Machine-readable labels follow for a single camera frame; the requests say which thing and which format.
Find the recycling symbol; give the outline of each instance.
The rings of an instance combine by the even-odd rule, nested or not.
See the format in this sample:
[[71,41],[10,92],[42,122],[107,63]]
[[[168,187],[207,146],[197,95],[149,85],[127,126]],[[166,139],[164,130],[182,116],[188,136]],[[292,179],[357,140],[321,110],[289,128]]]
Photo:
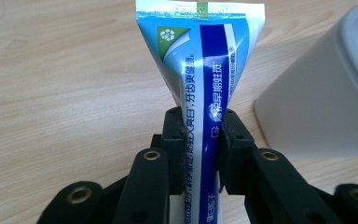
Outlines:
[[161,38],[165,39],[166,41],[171,41],[175,38],[175,32],[173,30],[166,29],[161,31],[159,36],[161,36]]

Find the wooden table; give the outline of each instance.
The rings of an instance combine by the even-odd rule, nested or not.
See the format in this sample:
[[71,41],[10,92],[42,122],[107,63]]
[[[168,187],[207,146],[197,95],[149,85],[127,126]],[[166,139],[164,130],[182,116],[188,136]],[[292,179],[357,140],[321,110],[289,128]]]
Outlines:
[[[264,31],[229,106],[260,147],[258,94],[358,1],[265,3]],[[35,223],[78,180],[117,181],[161,132],[174,102],[134,9],[124,0],[0,0],[0,223]],[[292,162],[328,192],[358,183],[358,158]],[[223,197],[225,223],[246,222],[243,198]]]

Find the white plastic box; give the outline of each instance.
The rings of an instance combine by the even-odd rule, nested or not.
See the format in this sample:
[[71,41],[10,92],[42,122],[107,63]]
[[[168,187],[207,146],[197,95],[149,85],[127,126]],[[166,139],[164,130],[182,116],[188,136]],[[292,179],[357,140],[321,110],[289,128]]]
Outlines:
[[269,146],[289,157],[358,156],[358,6],[255,102]]

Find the toothpaste tube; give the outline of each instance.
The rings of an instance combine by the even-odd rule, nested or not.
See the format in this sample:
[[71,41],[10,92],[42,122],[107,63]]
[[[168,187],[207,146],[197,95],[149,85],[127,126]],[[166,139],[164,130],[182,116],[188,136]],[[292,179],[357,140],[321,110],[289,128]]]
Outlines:
[[137,0],[136,19],[186,126],[178,223],[220,223],[217,135],[264,25],[264,5]]

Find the blue stripe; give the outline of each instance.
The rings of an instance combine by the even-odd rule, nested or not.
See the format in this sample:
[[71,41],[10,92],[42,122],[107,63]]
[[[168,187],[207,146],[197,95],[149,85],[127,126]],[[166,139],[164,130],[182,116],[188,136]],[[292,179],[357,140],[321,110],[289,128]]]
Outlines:
[[[224,25],[201,25],[200,36],[204,74],[204,121],[202,139],[202,164],[200,183],[200,223],[217,223],[218,186],[215,184],[217,170],[217,134],[221,128],[227,108],[229,86],[229,60]],[[216,110],[216,99],[220,100],[221,111]]]

